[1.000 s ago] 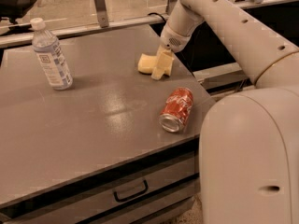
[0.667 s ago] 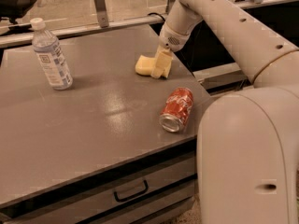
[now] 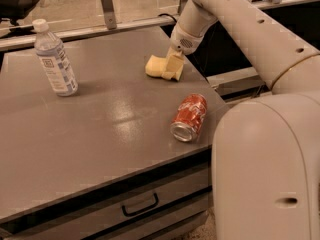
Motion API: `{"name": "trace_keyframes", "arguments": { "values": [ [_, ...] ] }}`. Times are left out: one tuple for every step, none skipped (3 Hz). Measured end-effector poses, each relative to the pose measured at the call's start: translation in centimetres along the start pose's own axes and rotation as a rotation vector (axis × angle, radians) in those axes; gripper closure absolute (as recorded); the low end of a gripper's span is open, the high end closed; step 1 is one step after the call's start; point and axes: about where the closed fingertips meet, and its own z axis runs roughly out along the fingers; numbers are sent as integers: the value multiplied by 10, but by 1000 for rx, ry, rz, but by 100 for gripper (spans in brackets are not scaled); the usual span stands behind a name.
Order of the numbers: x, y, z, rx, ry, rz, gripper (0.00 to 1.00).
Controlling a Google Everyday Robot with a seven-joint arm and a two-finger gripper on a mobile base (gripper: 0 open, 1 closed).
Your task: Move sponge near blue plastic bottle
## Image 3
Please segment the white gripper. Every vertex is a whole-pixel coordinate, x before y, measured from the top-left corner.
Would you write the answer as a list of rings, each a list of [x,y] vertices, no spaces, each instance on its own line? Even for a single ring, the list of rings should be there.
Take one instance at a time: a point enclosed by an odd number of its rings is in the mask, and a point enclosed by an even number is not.
[[[202,42],[202,37],[195,37],[185,32],[176,24],[170,36],[172,48],[165,58],[164,71],[161,77],[166,80],[180,80],[184,67],[184,55],[194,53]]]

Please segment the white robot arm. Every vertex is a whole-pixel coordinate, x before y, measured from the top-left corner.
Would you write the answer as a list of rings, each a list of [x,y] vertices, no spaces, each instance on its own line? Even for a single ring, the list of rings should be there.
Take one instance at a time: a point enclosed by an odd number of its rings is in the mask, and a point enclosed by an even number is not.
[[[319,240],[319,51],[247,0],[188,0],[177,33],[219,21],[270,94],[237,104],[212,143],[218,240]]]

